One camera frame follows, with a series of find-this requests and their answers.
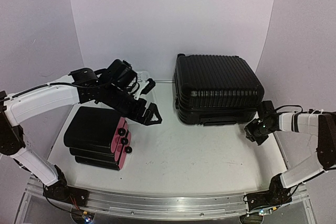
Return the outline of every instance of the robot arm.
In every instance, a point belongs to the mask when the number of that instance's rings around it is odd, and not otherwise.
[[[94,72],[83,68],[27,91],[9,95],[0,92],[0,153],[15,159],[37,176],[49,188],[48,198],[64,201],[69,194],[76,194],[75,191],[67,186],[64,174],[56,165],[26,145],[20,124],[58,107],[89,101],[103,102],[123,117],[144,125],[160,124],[162,118],[156,104],[150,103],[146,108],[147,101],[140,98],[154,88],[155,82],[149,79],[145,86],[136,87],[136,84],[137,73],[132,67],[125,61],[115,60],[107,69]],[[83,205],[80,202],[83,200],[78,199],[77,203]]]
[[[300,164],[271,179],[269,190],[247,194],[250,211],[277,207],[291,202],[291,189],[336,168],[336,113],[277,112],[271,101],[258,108],[260,118],[246,127],[246,137],[261,145],[275,131],[296,132],[318,137],[317,151]]]

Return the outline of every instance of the white table surface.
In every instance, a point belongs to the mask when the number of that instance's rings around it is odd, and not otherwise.
[[[267,189],[286,170],[273,135],[261,146],[245,138],[244,125],[187,126],[174,108],[174,84],[154,88],[163,122],[143,126],[130,120],[133,152],[122,170],[78,164],[63,135],[80,105],[71,110],[49,161],[70,185],[130,194],[211,195]]]

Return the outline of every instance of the white backdrop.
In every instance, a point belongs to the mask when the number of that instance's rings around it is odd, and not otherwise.
[[[256,70],[274,0],[71,0],[84,64],[115,58],[172,79],[176,55],[239,55]]]

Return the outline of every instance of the ribbed suitcase shell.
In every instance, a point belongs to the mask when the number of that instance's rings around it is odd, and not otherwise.
[[[265,93],[238,56],[178,55],[175,85],[179,117],[187,124],[248,122]]]

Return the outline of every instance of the wire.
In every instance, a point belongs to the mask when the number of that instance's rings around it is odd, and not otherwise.
[[[301,105],[283,105],[283,106],[280,106],[280,107],[276,108],[275,111],[281,110],[282,108],[286,108],[286,107],[300,108],[301,112],[303,112],[303,107]]]
[[[68,213],[70,213],[70,214],[72,214],[72,215],[77,215],[77,216],[82,217],[82,215],[80,215],[80,214],[77,214],[77,213],[75,213],[75,212],[71,212],[71,211],[69,211],[69,210],[67,210],[67,209],[61,208],[61,207],[56,206],[56,205],[54,205],[53,203],[51,203],[50,200],[49,200],[48,197],[47,197],[47,194],[46,194],[46,186],[45,186],[45,185],[43,185],[43,193],[44,193],[44,197],[46,198],[46,200],[48,201],[48,203],[51,204],[53,207],[56,207],[56,208],[59,209],[59,210],[68,212]]]
[[[130,94],[135,94],[139,90],[140,84],[138,82],[137,82],[137,84],[138,84],[138,87],[132,93],[130,93]]]
[[[16,97],[19,97],[19,96],[21,96],[23,94],[32,92],[32,91],[37,90],[37,89],[45,88],[45,87],[48,87],[48,86],[59,86],[59,85],[62,85],[62,86],[71,86],[71,87],[81,88],[81,89],[96,89],[96,88],[105,87],[106,85],[108,85],[109,83],[111,83],[111,81],[112,81],[112,78],[110,79],[110,81],[108,81],[106,83],[103,83],[101,85],[98,85],[98,86],[80,86],[80,85],[76,85],[76,84],[72,84],[72,83],[67,83],[67,82],[52,82],[49,85],[48,84],[42,84],[42,85],[33,87],[31,89],[27,89],[25,91],[22,91],[20,93],[17,93],[15,95],[13,95],[12,98],[16,98]],[[0,102],[5,102],[5,101],[8,101],[8,100],[10,100],[9,97],[0,100]]]
[[[5,101],[8,101],[9,100],[9,97],[5,98],[5,99],[2,99],[0,100],[0,102],[5,102]]]

